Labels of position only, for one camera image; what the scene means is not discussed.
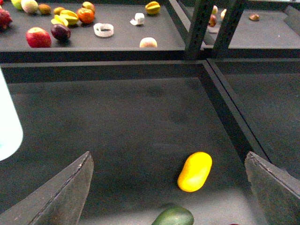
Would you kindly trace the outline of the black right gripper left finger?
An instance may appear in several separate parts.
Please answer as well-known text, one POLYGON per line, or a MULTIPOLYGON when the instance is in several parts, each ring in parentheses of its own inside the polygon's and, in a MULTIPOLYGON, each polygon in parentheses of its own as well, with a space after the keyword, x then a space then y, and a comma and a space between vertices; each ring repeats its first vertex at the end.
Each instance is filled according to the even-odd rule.
POLYGON ((94 162, 90 152, 3 212, 2 225, 76 225, 90 190, 94 162))

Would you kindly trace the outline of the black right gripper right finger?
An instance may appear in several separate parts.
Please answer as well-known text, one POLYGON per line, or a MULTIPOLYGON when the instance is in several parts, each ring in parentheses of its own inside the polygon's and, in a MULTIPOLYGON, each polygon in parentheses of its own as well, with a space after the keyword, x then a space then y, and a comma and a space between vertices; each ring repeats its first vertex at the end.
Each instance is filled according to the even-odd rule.
POLYGON ((254 152, 244 161, 247 178, 270 225, 300 223, 300 181, 254 152))

